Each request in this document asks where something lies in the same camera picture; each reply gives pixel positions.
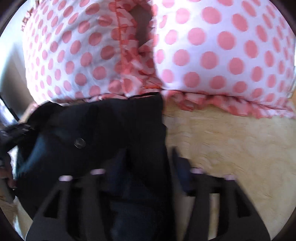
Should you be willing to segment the person left hand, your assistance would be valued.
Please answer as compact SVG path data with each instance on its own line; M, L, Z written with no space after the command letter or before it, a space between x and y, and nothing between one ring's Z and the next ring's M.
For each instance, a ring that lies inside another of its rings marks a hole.
M15 180L14 180L13 173L12 173L10 157L6 160L3 160L2 164L3 165L1 166L1 179L6 180L8 186L11 189L15 189L16 185L15 185Z

